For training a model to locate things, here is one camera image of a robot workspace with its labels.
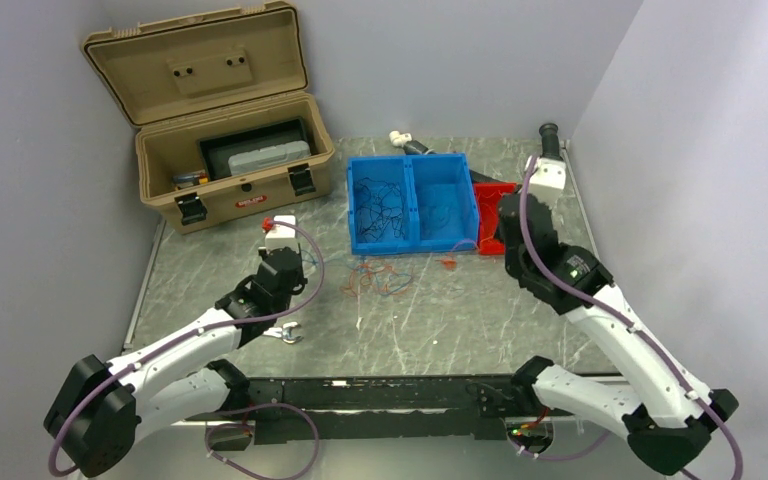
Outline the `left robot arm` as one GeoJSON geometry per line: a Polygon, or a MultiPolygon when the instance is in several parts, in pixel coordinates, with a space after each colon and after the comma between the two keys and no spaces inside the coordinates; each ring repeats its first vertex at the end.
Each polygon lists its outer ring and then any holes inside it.
{"type": "Polygon", "coordinates": [[[96,477],[180,419],[208,412],[239,417],[248,380],[224,357],[271,329],[306,283],[298,248],[264,250],[255,274],[185,327],[108,361],[95,355],[77,361],[43,422],[55,451],[74,470],[96,477]]]}

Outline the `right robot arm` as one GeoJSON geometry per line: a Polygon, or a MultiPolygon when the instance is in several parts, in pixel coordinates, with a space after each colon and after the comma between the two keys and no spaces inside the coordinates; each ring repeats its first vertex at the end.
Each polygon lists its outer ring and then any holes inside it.
{"type": "Polygon", "coordinates": [[[585,333],[628,384],[610,387],[534,356],[511,377],[515,409],[574,414],[625,439],[655,472],[687,475],[737,410],[736,397],[708,387],[667,352],[597,256],[559,240],[549,206],[516,192],[499,200],[497,215],[507,274],[585,333]]]}

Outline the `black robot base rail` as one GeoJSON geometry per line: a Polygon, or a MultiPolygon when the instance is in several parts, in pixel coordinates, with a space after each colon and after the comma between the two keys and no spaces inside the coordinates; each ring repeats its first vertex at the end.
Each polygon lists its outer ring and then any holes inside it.
{"type": "Polygon", "coordinates": [[[507,375],[253,378],[246,401],[197,420],[243,420],[255,444],[295,440],[470,437],[547,447],[569,419],[521,406],[507,375]]]}

